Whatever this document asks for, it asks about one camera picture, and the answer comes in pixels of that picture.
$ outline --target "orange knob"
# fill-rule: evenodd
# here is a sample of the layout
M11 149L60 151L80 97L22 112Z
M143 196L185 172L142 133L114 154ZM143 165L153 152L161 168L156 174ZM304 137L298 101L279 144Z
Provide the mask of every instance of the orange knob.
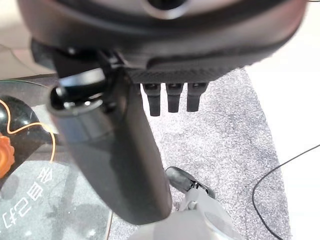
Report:
M10 138L0 133L0 179L2 179L15 163L15 149L11 146Z

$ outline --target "gray carpet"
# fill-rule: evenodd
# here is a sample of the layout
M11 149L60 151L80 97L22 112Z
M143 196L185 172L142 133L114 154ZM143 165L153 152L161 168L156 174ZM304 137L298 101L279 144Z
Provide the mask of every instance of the gray carpet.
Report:
M199 112L186 112L186 86L179 113L168 113L165 90L161 116L149 117L163 165L182 168L216 191L246 240L274 240L251 202L257 180L279 161L266 117L244 70L211 82ZM172 190L174 209L183 195ZM256 203L270 228L291 239L281 173L271 174L256 191ZM137 228L115 217L110 240L125 240Z

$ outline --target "glass tabletop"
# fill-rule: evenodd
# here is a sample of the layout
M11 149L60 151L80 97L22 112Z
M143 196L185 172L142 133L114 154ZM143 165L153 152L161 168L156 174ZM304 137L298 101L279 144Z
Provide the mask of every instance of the glass tabletop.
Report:
M0 240L106 240L112 212L62 146L45 109L48 92L0 81Z

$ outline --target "black cable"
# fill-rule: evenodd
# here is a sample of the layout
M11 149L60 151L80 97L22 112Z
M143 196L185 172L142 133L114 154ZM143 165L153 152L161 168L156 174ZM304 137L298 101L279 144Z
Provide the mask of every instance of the black cable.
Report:
M277 235L274 231L272 231L270 229L270 227L266 224L265 220L263 219L263 217L261 216L260 212L258 211L257 209L257 206L256 206L256 203L255 203L255 192L256 192L256 188L258 187L258 185L268 176L270 175L271 173L273 173L275 170L281 168L283 165L286 165L287 163L290 163L292 160L295 160L296 158L302 156L303 154L306 154L316 148L320 147L320 144L317 145L317 146L314 146L312 148L310 148L309 150L307 151L304 151L303 153L300 153L299 155L295 156L294 158L291 158L290 160L286 161L285 163L282 163L280 164L279 166L275 167L274 169L270 170L266 175L264 175L256 184L255 186L253 187L253 190L252 190L252 204L253 204L253 207L254 207L254 210L256 211L256 213L258 214L260 220L262 221L263 225L265 226L265 228L273 235L275 236L277 239L279 240L283 240L279 235Z

